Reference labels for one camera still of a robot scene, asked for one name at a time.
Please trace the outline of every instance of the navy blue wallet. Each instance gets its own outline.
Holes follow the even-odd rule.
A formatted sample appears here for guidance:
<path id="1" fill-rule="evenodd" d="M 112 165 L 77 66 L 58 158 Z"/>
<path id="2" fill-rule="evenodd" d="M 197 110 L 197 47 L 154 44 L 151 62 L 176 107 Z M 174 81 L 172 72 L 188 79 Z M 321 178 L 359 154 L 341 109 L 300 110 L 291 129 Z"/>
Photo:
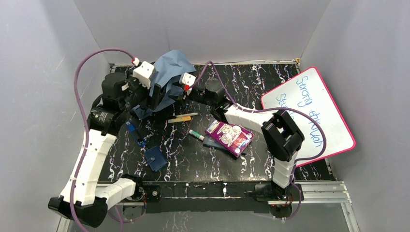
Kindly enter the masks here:
<path id="1" fill-rule="evenodd" d="M 159 146 L 155 146 L 144 153 L 145 159 L 151 169 L 156 173 L 163 167 L 168 166 L 168 161 L 161 152 Z"/>

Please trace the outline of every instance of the gray floor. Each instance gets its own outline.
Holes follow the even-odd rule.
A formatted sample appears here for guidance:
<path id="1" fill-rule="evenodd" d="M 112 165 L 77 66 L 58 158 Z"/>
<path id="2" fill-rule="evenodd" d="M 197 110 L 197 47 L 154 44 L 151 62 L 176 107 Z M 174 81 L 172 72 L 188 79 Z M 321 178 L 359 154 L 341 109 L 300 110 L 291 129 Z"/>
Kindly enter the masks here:
<path id="1" fill-rule="evenodd" d="M 114 232 L 120 224 L 109 216 L 95 232 Z M 70 223 L 69 231 L 80 231 Z M 339 203 L 302 204 L 298 214 L 281 222 L 270 215 L 252 212 L 172 212 L 147 214 L 133 224 L 126 224 L 125 232 L 348 232 Z"/>

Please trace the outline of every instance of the blue cloth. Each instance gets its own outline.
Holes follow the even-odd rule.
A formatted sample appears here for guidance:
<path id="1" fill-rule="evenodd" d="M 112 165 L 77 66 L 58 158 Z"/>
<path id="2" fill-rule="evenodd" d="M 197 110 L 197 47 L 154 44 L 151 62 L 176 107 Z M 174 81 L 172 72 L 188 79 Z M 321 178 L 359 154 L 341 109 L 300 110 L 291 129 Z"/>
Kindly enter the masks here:
<path id="1" fill-rule="evenodd" d="M 155 84 L 165 87 L 165 95 L 155 110 L 141 109 L 140 105 L 134 107 L 133 110 L 140 119 L 173 104 L 175 101 L 168 96 L 177 96 L 182 94 L 183 90 L 181 87 L 173 86 L 172 83 L 179 81 L 181 74 L 195 71 L 194 66 L 187 60 L 181 50 L 172 50 L 165 53 L 154 63 L 154 67 L 156 72 L 151 77 L 149 95 L 152 96 Z"/>

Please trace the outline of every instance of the red border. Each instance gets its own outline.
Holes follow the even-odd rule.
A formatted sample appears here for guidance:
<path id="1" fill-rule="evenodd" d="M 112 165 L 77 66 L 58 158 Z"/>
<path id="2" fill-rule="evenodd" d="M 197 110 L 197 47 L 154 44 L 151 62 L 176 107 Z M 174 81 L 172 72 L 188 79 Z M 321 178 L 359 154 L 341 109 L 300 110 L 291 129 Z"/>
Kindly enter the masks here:
<path id="1" fill-rule="evenodd" d="M 336 103 L 335 103 L 335 100 L 333 99 L 332 95 L 331 95 L 330 92 L 329 92 L 329 89 L 327 88 L 326 84 L 324 83 L 323 78 L 322 78 L 322 76 L 321 76 L 320 73 L 319 73 L 319 70 L 318 70 L 316 67 L 310 67 L 310 68 L 306 69 L 305 71 L 299 73 L 299 74 L 296 75 L 295 77 L 297 77 L 297 76 L 303 74 L 304 72 L 306 72 L 306 71 L 309 70 L 309 69 L 315 69 L 316 72 L 318 73 L 318 75 L 319 75 L 319 77 L 320 77 L 320 79 L 321 79 L 321 81 L 322 81 L 322 83 L 323 83 L 323 85 L 324 85 L 324 87 L 325 87 L 327 93 L 328 93 L 329 96 L 330 96 L 330 99 L 332 100 L 333 104 L 335 105 L 336 110 L 337 110 L 337 112 L 338 112 L 339 115 L 340 115 L 340 118 L 342 119 L 343 123 L 345 124 L 345 127 L 346 127 L 347 131 L 349 132 L 349 134 L 350 134 L 350 136 L 351 136 L 351 139 L 353 140 L 353 146 L 351 146 L 350 148 L 347 148 L 347 149 L 345 149 L 345 150 L 342 150 L 342 151 L 339 151 L 339 152 L 330 154 L 330 155 L 328 155 L 328 156 L 323 156 L 323 157 L 319 157 L 319 158 L 317 158 L 317 159 L 309 160 L 309 161 L 307 161 L 306 163 L 297 165 L 297 167 L 300 167 L 300 166 L 303 166 L 303 165 L 305 165 L 305 164 L 312 163 L 312 162 L 315 162 L 315 161 L 318 161 L 318 160 L 322 160 L 322 159 L 324 159 L 324 158 L 327 158 L 327 157 L 330 157 L 330 156 L 334 156 L 334 155 L 337 155 L 337 154 L 342 153 L 342 152 L 345 152 L 345 151 L 352 150 L 352 149 L 356 146 L 356 140 L 354 139 L 353 135 L 351 134 L 351 131 L 350 131 L 349 127 L 347 126 L 347 124 L 346 124 L 346 122 L 345 122 L 345 119 L 343 118 L 342 114 L 340 113 L 340 110 L 339 110 L 339 108 L 337 107 L 337 105 L 336 105 Z M 265 106 L 264 106 L 264 102 L 262 101 L 262 98 L 263 98 L 266 94 L 268 94 L 269 92 L 267 92 L 267 93 L 265 93 L 265 94 L 263 94 L 263 95 L 261 96 L 261 104 L 262 104 L 262 108 L 263 108 L 263 109 L 265 108 Z"/>

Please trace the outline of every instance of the marker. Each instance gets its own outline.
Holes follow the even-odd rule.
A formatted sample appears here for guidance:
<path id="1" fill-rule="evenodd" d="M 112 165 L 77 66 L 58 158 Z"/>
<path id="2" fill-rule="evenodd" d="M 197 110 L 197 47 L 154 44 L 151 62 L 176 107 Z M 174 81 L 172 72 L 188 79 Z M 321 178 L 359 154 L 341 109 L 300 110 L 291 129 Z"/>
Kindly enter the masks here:
<path id="1" fill-rule="evenodd" d="M 172 116 L 171 119 L 173 118 L 179 118 L 179 117 L 186 117 L 186 116 L 195 116 L 198 115 L 198 113 L 190 113 L 190 114 L 184 114 L 184 115 L 176 115 L 176 116 Z"/>
<path id="2" fill-rule="evenodd" d="M 193 131 L 193 130 L 189 130 L 188 133 L 191 134 L 191 135 L 193 135 L 195 138 L 197 138 L 197 139 L 199 139 L 199 140 L 201 140 L 201 141 L 203 141 L 204 138 L 205 138 L 203 135 L 200 135 L 198 132 L 195 132 L 195 131 Z"/>
<path id="3" fill-rule="evenodd" d="M 173 122 L 186 122 L 186 121 L 191 121 L 191 116 L 177 117 L 177 118 L 169 119 L 167 122 L 173 123 Z"/>

